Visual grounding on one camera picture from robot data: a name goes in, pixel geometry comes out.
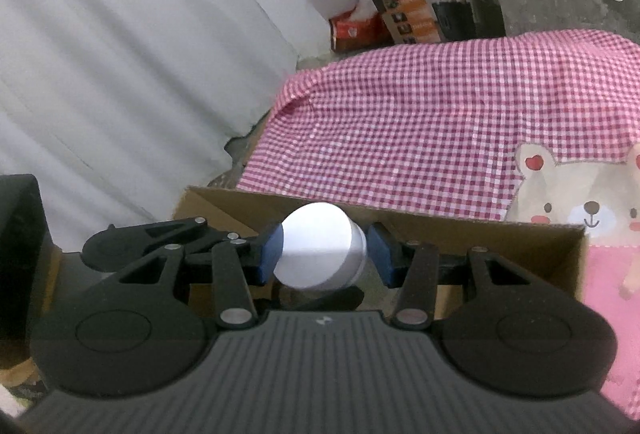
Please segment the white capped supplement bottle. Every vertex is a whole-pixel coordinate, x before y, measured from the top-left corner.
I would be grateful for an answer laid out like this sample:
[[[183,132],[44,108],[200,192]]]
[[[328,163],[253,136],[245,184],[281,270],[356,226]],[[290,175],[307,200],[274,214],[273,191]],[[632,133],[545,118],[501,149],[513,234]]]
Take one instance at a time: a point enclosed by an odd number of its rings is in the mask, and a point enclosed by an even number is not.
[[[340,207],[313,202],[282,222],[283,245],[274,266],[279,283],[300,291],[321,292],[356,283],[367,263],[362,228]]]

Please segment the brown cardboard box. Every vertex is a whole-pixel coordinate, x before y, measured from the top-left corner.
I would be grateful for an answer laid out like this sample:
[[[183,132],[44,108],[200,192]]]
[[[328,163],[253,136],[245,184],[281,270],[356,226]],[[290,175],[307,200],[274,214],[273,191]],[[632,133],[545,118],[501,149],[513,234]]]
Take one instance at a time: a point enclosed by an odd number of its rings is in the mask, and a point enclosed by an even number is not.
[[[230,191],[223,188],[188,187],[174,213],[175,220],[204,217],[207,224],[241,237],[259,235],[282,222],[297,208],[313,200],[279,195]],[[429,217],[386,209],[339,206],[360,228],[381,222],[401,243],[431,243],[440,254],[464,255],[472,247],[485,247],[518,264],[536,277],[582,301],[588,240],[576,225],[542,225],[496,221],[468,221]],[[212,286],[188,283],[186,266],[181,266],[174,295],[201,317],[213,317]],[[277,295],[282,309],[293,310],[322,297],[325,293],[283,287],[272,292],[273,282],[250,290],[254,299],[271,300]],[[371,261],[367,261],[355,286],[363,292],[357,311],[381,311],[390,316],[397,302],[398,289],[386,288]],[[447,317],[462,304],[462,289],[440,284],[437,289],[436,318]]]

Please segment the pink checkered tablecloth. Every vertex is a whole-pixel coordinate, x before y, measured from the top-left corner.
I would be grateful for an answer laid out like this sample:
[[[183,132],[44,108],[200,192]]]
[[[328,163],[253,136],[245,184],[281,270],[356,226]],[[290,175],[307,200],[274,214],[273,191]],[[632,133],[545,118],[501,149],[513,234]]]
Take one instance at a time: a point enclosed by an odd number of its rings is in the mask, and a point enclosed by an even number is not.
[[[639,48],[602,30],[413,44],[284,83],[242,191],[580,226],[612,325],[604,394],[639,414]]]

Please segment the red tissue box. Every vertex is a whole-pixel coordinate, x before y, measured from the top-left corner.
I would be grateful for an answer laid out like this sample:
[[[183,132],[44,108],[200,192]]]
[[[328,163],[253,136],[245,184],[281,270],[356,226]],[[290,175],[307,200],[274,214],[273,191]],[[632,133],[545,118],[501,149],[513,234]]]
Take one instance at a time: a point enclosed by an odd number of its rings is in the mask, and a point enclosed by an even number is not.
[[[352,20],[351,16],[351,12],[345,12],[330,19],[331,50],[334,53],[370,50],[393,43],[380,14],[368,20]]]

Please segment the white curtain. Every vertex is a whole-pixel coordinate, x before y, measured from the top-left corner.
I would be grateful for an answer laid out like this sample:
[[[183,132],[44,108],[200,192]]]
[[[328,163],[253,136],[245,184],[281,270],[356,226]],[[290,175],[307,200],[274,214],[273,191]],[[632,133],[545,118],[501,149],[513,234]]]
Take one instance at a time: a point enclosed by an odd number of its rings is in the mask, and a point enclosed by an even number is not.
[[[1,0],[1,170],[54,241],[167,219],[358,0]]]

